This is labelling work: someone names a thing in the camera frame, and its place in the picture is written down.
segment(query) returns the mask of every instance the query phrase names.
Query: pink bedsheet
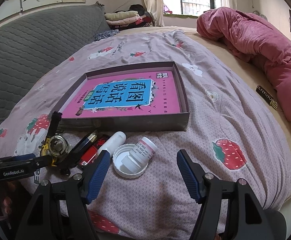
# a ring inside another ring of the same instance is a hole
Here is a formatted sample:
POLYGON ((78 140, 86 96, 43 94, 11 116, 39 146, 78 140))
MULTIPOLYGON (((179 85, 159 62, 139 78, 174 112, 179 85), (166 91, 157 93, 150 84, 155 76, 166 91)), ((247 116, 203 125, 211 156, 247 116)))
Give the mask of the pink bedsheet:
POLYGON ((202 14, 197 31, 205 38, 220 39, 235 56, 262 68, 291 121, 291 41, 286 36, 257 15, 227 7, 202 14))

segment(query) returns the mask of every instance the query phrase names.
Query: stack of clothes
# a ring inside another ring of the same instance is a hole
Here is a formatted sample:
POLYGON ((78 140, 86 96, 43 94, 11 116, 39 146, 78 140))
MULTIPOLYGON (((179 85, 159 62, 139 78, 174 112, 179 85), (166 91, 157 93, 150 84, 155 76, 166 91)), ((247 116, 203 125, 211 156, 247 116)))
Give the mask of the stack of clothes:
POLYGON ((111 30, 127 30, 139 27, 153 26, 151 15, 145 11, 142 5, 131 5, 129 11, 116 11, 106 13, 105 18, 111 30))

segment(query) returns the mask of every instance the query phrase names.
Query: folded clothes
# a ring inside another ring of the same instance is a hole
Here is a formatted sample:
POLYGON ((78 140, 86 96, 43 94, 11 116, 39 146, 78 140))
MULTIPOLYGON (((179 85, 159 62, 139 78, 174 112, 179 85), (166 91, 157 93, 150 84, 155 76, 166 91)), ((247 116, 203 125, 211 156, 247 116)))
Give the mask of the folded clothes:
POLYGON ((127 12, 118 12, 118 13, 106 13, 105 18, 106 20, 109 20, 109 21, 118 21, 118 20, 123 20, 126 18, 131 18, 137 15, 138 15, 137 11, 127 11, 127 12))
POLYGON ((129 11, 137 11, 140 16, 145 14, 145 9, 141 4, 133 4, 130 6, 129 11))
POLYGON ((142 23, 138 25, 136 23, 130 23, 130 24, 125 24, 125 25, 115 25, 115 26, 110 25, 110 29, 123 31, 123 30, 128 30, 128 29, 133 29, 133 28, 150 27, 150 26, 151 26, 150 23, 143 21, 142 23))
POLYGON ((136 20, 134 23, 135 23, 136 25, 138 25, 138 24, 140 24, 140 23, 142 23, 142 22, 143 22, 143 20, 142 20, 142 18, 140 18, 140 19, 136 20))
POLYGON ((130 24, 130 23, 134 23, 138 20, 142 20, 142 18, 137 15, 137 16, 134 16, 134 17, 130 17, 130 18, 126 18, 126 19, 123 19, 123 20, 117 20, 117 21, 109 21, 107 20, 107 23, 108 25, 125 25, 125 24, 130 24))

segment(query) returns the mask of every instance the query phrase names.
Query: beige mattress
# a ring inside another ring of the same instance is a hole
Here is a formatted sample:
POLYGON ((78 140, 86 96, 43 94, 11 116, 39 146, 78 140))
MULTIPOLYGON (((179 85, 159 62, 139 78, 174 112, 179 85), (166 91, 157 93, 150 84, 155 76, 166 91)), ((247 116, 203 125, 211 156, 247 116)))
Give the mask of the beige mattress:
MULTIPOLYGON (((266 76, 260 69, 256 68, 255 66, 249 63, 245 63, 239 58, 233 56, 225 45, 201 37, 197 33, 196 29, 176 27, 176 26, 146 27, 146 28, 137 28, 137 29, 121 31, 118 35, 133 34, 133 33, 167 32, 167 31, 178 30, 178 29, 183 30, 185 35, 197 41, 198 43, 202 44, 207 49, 209 49, 212 53, 214 53, 223 63, 225 63, 237 75, 239 75, 249 85, 249 87, 252 88, 252 90, 255 91, 256 87, 258 85, 261 85, 275 99, 277 99, 275 90, 272 88, 266 76)), ((267 107, 272 112, 275 119, 278 121, 281 128, 283 129, 286 135, 290 150, 291 150, 291 122, 287 121, 280 106, 278 107, 277 110, 274 110, 271 106, 268 106, 268 105, 267 107)))

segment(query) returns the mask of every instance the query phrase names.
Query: book cover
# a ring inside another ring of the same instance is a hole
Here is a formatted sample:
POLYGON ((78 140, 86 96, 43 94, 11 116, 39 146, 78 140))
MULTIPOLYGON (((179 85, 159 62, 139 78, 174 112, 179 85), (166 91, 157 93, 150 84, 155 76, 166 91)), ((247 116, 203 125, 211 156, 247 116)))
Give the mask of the book cover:
POLYGON ((180 113, 172 71, 114 75, 86 80, 62 118, 180 113))

